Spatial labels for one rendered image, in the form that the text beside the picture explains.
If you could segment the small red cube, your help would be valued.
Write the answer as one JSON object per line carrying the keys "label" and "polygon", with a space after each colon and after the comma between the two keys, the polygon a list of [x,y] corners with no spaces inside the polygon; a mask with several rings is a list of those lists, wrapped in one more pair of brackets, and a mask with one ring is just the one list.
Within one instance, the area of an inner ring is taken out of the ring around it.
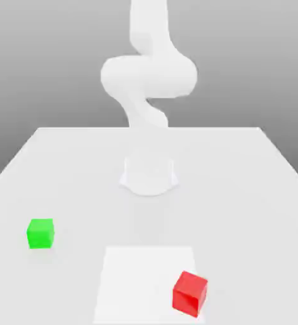
{"label": "small red cube", "polygon": [[208,280],[183,271],[172,290],[172,307],[197,318],[207,296]]}

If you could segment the small green cube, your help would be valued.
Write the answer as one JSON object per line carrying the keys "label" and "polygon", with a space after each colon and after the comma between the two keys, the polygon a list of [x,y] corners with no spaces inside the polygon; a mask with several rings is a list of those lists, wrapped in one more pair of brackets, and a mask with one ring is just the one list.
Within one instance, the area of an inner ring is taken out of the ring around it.
{"label": "small green cube", "polygon": [[49,249],[53,245],[55,228],[52,218],[31,219],[27,228],[30,249]]}

